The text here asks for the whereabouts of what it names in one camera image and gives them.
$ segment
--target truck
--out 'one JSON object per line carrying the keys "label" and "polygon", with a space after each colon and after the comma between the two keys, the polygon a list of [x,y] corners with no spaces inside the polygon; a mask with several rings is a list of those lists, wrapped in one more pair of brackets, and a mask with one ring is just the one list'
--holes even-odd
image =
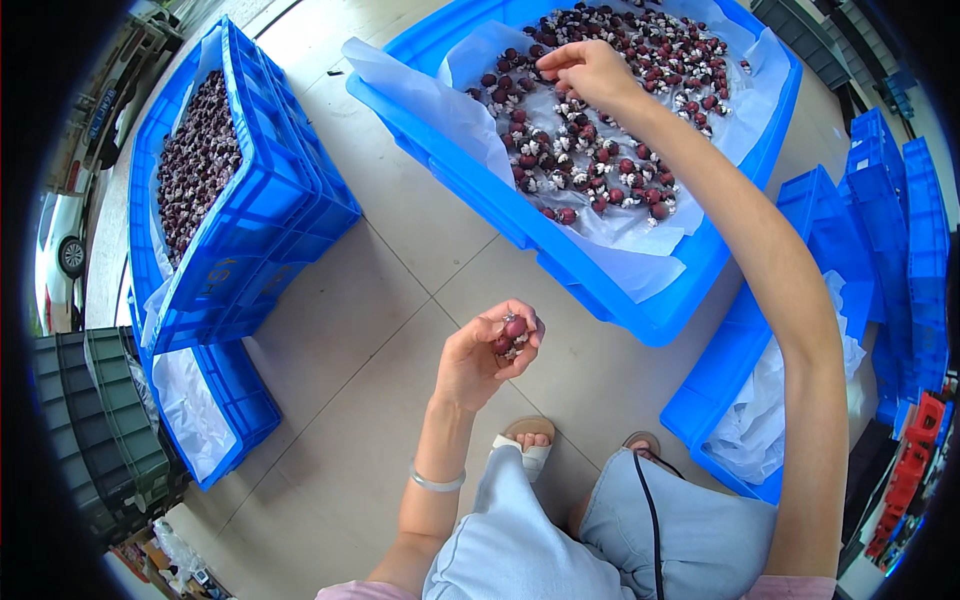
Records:
{"label": "truck", "polygon": [[72,99],[50,157],[47,191],[85,197],[93,175],[116,164],[117,116],[132,100],[145,68],[183,44],[178,24],[168,11],[146,0],[138,0],[124,14]]}

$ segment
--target black cord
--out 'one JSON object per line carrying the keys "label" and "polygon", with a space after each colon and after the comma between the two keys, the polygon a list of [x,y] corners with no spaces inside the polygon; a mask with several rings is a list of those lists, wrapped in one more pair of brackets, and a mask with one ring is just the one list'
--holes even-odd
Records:
{"label": "black cord", "polygon": [[643,486],[643,493],[647,496],[647,505],[650,507],[650,518],[654,525],[654,581],[657,586],[657,599],[664,600],[663,597],[663,571],[660,567],[660,522],[657,520],[657,509],[654,508],[654,498],[650,495],[650,488],[647,487],[647,480],[643,477],[643,471],[640,469],[640,452],[648,452],[650,456],[657,461],[664,463],[670,470],[677,473],[681,479],[685,479],[673,465],[664,461],[661,457],[651,452],[648,448],[634,449],[634,466],[636,466],[636,475],[640,478],[640,485]]}

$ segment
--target person's left hand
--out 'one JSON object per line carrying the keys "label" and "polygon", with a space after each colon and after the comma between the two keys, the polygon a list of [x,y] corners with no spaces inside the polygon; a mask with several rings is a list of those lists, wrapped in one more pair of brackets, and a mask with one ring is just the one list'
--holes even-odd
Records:
{"label": "person's left hand", "polygon": [[[503,331],[507,311],[526,321],[529,336],[522,352],[512,361],[495,355],[491,349],[491,342]],[[434,397],[452,400],[472,412],[480,410],[504,381],[526,371],[537,358],[544,332],[543,321],[533,307],[517,299],[501,302],[474,317],[446,339]]]}

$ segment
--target bracelet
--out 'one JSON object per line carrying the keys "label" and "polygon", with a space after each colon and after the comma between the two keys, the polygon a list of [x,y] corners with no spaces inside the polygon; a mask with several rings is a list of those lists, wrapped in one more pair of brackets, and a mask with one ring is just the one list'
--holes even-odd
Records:
{"label": "bracelet", "polygon": [[464,472],[460,473],[460,476],[453,481],[437,483],[436,481],[424,479],[417,473],[417,468],[414,467],[414,459],[410,459],[410,478],[413,479],[418,486],[431,492],[456,492],[464,485],[464,482],[467,481],[467,470],[464,469]]}

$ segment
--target wheel rim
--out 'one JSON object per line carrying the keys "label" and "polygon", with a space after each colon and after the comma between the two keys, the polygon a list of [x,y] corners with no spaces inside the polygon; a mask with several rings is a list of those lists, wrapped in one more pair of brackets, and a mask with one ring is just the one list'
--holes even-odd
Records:
{"label": "wheel rim", "polygon": [[63,248],[63,264],[71,270],[84,264],[84,247],[80,242],[70,242]]}

